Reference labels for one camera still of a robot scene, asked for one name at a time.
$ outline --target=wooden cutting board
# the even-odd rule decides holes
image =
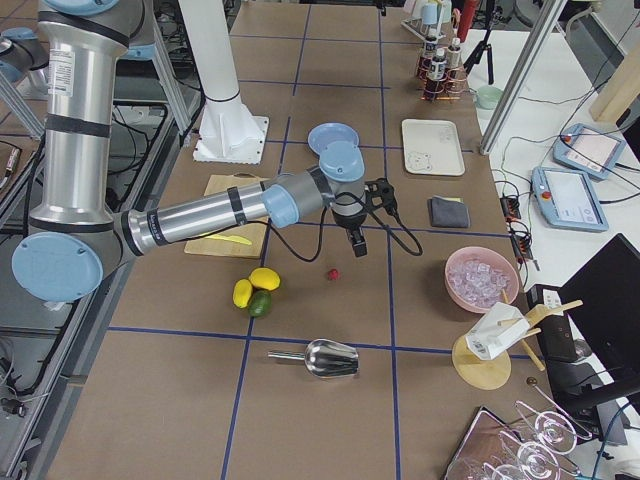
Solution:
[[[248,175],[211,175],[209,183],[204,192],[205,195],[212,195],[224,192],[230,187],[242,187],[264,180],[264,178]],[[222,235],[239,235],[251,241],[251,245],[230,242],[212,238],[200,238],[187,242],[184,251],[195,255],[214,255],[218,257],[241,257],[260,258],[262,244],[267,227],[259,224],[243,225],[241,227],[230,228],[222,232]]]

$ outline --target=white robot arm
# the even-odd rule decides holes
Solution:
[[[156,246],[265,215],[284,227],[329,206],[356,255],[365,254],[369,192],[392,197],[393,189],[382,180],[365,185],[360,151],[347,142],[334,142],[319,166],[297,175],[149,212],[105,208],[116,61],[153,54],[152,21],[149,0],[41,0],[39,25],[50,40],[45,177],[30,235],[12,258],[17,281],[43,300],[74,301]]]

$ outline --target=green bowl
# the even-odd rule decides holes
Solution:
[[[476,104],[484,110],[493,110],[502,97],[502,90],[493,85],[484,85],[476,91]]]

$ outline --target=brown tabletop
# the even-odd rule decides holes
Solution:
[[[273,234],[255,260],[188,255],[181,244],[139,259],[48,479],[436,479],[477,407],[510,421],[516,399],[545,403],[525,385],[534,375],[546,387],[545,375],[518,349],[510,380],[495,391],[474,389],[453,368],[453,342],[480,315],[448,297],[446,259],[469,245],[511,261],[513,253],[488,161],[473,153],[473,104],[414,96],[418,45],[400,26],[402,12],[388,11],[382,18],[373,7],[243,3],[232,43],[244,103],[270,117],[262,162],[196,163],[193,146],[185,148],[161,204],[198,197],[212,174],[272,177],[308,168],[317,162],[309,130],[344,122],[360,134],[367,178],[387,176],[396,187],[424,254],[407,254],[367,221],[369,254],[355,258],[328,216],[311,264]],[[403,118],[456,122],[466,173],[406,173]],[[471,227],[432,228],[426,200],[433,195],[462,197]],[[282,234],[310,256],[318,219],[310,215]],[[251,319],[232,305],[231,292],[259,265],[276,270],[282,285],[272,312]],[[332,268],[337,281],[327,280]],[[323,381],[267,358],[271,349],[303,351],[316,338],[356,346],[359,374]]]

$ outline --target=black tripod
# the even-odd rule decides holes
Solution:
[[[478,65],[480,60],[482,60],[484,52],[487,52],[487,73],[489,76],[489,85],[493,85],[493,53],[491,51],[491,44],[489,43],[489,36],[491,35],[491,21],[495,14],[495,7],[495,0],[487,0],[487,9],[485,10],[484,18],[484,39],[476,45],[476,48],[473,49],[473,52],[471,52],[467,61],[464,62],[464,70],[467,72],[467,75],[469,75],[473,66]]]

